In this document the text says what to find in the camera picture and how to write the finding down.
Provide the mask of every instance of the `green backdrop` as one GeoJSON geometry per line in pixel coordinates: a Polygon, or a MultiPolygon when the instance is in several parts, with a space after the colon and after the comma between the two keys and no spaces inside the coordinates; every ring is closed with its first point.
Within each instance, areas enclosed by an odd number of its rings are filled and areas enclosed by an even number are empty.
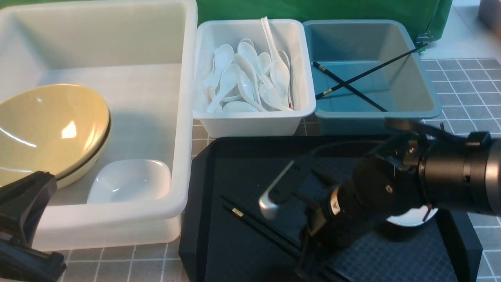
{"type": "MultiPolygon", "coordinates": [[[[61,0],[0,0],[0,8],[61,0]]],[[[413,40],[442,36],[452,0],[197,0],[198,23],[269,18],[300,22],[325,19],[390,19],[402,23],[413,40]]]]}

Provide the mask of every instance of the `bowl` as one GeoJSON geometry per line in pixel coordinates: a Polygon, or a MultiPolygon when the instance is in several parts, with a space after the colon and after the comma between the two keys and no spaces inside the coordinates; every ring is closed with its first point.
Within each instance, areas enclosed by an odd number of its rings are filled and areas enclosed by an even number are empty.
{"type": "Polygon", "coordinates": [[[386,219],[389,223],[402,227],[416,227],[430,220],[438,209],[431,209],[430,214],[423,222],[423,218],[428,212],[428,207],[422,206],[419,209],[410,209],[408,212],[400,216],[390,216],[386,219]]]}
{"type": "Polygon", "coordinates": [[[92,184],[87,204],[160,199],[170,188],[170,169],[156,160],[122,160],[105,166],[92,184]]]}
{"type": "Polygon", "coordinates": [[[79,167],[77,167],[75,170],[70,172],[67,175],[64,175],[60,179],[56,178],[57,181],[57,186],[58,189],[64,188],[73,182],[79,180],[82,176],[84,176],[86,173],[89,172],[89,170],[96,164],[97,160],[99,157],[103,154],[104,149],[106,148],[106,145],[108,144],[108,141],[110,140],[111,136],[111,117],[110,117],[110,122],[108,124],[108,129],[106,130],[103,141],[101,144],[99,144],[98,148],[96,151],[90,156],[88,160],[86,160],[83,164],[81,164],[79,167]]]}
{"type": "Polygon", "coordinates": [[[109,110],[94,90],[47,85],[0,104],[0,187],[35,171],[60,178],[96,151],[109,110]]]}

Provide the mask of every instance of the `table surface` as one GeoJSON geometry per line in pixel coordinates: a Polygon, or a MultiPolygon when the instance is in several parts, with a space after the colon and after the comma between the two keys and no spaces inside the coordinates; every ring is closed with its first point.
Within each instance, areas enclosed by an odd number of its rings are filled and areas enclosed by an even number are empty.
{"type": "MultiPolygon", "coordinates": [[[[425,60],[443,104],[442,114],[426,124],[467,135],[488,130],[501,137],[501,64],[495,59],[425,60]]],[[[192,157],[214,139],[193,123],[192,157]]],[[[302,120],[295,135],[318,135],[316,117],[302,120]]],[[[484,247],[479,282],[501,282],[501,220],[470,214],[484,247]]],[[[59,251],[68,264],[61,282],[188,282],[178,255],[179,239],[169,244],[59,251]]]]}

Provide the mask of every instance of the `teal bin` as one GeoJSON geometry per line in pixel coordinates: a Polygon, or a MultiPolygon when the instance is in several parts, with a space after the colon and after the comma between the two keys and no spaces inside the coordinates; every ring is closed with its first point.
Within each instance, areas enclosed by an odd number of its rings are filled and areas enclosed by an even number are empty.
{"type": "MultiPolygon", "coordinates": [[[[349,80],[414,49],[403,25],[390,20],[308,21],[310,61],[349,80]]],[[[312,67],[315,93],[338,83],[312,67]]],[[[315,115],[322,135],[388,134],[386,117],[421,120],[438,116],[442,105],[417,53],[351,84],[387,110],[381,112],[346,88],[317,100],[315,115]]]]}

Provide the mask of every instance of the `chopsticks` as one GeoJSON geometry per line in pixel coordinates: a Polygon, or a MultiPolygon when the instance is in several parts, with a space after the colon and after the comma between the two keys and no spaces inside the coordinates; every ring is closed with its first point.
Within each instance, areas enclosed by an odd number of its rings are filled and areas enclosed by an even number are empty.
{"type": "Polygon", "coordinates": [[[344,80],[342,80],[339,76],[333,74],[330,70],[326,69],[321,64],[319,64],[317,62],[313,62],[313,66],[316,67],[321,72],[327,74],[330,78],[334,79],[337,83],[343,84],[343,86],[346,87],[348,90],[350,90],[351,92],[353,92],[355,95],[359,96],[360,98],[364,99],[369,104],[371,104],[374,107],[378,108],[378,110],[380,110],[380,111],[387,111],[383,107],[381,107],[380,105],[376,104],[376,102],[374,102],[373,100],[369,99],[367,96],[365,96],[364,94],[362,94],[360,91],[358,91],[357,89],[353,88],[353,86],[351,86],[350,84],[345,84],[346,82],[344,80]]]}
{"type": "Polygon", "coordinates": [[[344,83],[339,83],[338,85],[336,85],[336,86],[334,86],[332,88],[329,88],[329,89],[325,90],[322,93],[319,93],[319,94],[315,95],[315,99],[317,99],[317,100],[321,99],[321,98],[323,98],[325,95],[327,95],[329,93],[332,93],[332,92],[334,92],[334,91],[336,91],[336,90],[338,90],[338,89],[340,89],[342,87],[346,87],[346,85],[348,85],[350,83],[353,83],[353,82],[359,80],[360,78],[362,78],[364,76],[367,76],[367,75],[369,75],[369,74],[371,74],[371,73],[373,73],[373,72],[375,72],[375,71],[377,71],[377,70],[379,70],[381,68],[384,68],[387,65],[389,65],[389,64],[391,64],[391,63],[393,63],[393,62],[395,62],[397,60],[400,60],[401,58],[403,58],[405,56],[408,56],[408,55],[410,55],[410,54],[418,51],[419,49],[425,47],[426,45],[428,45],[428,43],[425,43],[422,46],[416,47],[416,48],[414,48],[414,49],[412,49],[412,50],[410,50],[408,52],[405,52],[405,53],[403,53],[402,55],[400,55],[398,57],[395,57],[395,58],[393,58],[393,59],[391,59],[391,60],[389,60],[389,61],[387,61],[387,62],[385,62],[385,63],[383,63],[383,64],[381,64],[379,66],[377,66],[377,67],[374,67],[374,68],[372,68],[372,69],[370,69],[370,70],[368,70],[368,71],[366,71],[364,73],[361,73],[361,74],[355,76],[352,79],[349,79],[349,80],[345,81],[344,83]]]}
{"type": "MultiPolygon", "coordinates": [[[[261,233],[268,239],[270,239],[273,242],[278,243],[277,246],[280,247],[283,251],[288,253],[289,255],[299,258],[301,257],[301,251],[298,249],[297,245],[286,235],[282,234],[278,230],[269,227],[267,224],[263,223],[262,220],[257,218],[256,216],[252,215],[245,209],[238,207],[232,200],[230,200],[228,197],[225,197],[221,195],[221,197],[226,200],[229,204],[223,203],[223,207],[228,210],[229,212],[233,213],[236,217],[238,217],[240,220],[242,220],[247,226],[250,228],[254,229],[255,231],[261,233]],[[281,242],[287,242],[289,245],[288,247],[285,246],[285,244],[281,242]]],[[[337,278],[341,279],[342,281],[346,282],[353,282],[353,280],[344,274],[343,272],[339,270],[334,270],[329,267],[325,268],[328,270],[331,274],[335,275],[337,278]]]]}

